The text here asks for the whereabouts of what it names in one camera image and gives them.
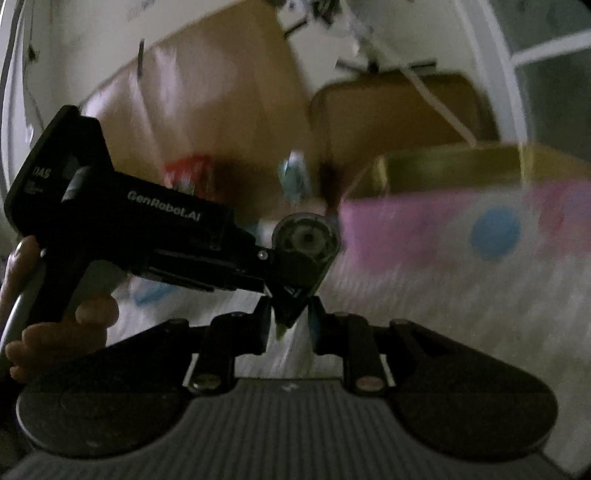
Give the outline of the person's left hand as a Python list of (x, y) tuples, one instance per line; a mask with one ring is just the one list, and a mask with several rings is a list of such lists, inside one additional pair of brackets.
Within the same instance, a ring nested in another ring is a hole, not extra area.
[[(1, 285), (2, 325), (6, 324), (40, 258), (40, 248), (32, 236), (22, 239), (9, 255)], [(11, 378), (25, 382), (52, 367), (103, 348), (107, 330), (118, 317), (117, 301), (110, 295), (98, 295), (83, 301), (61, 321), (29, 326), (19, 340), (6, 347)]]

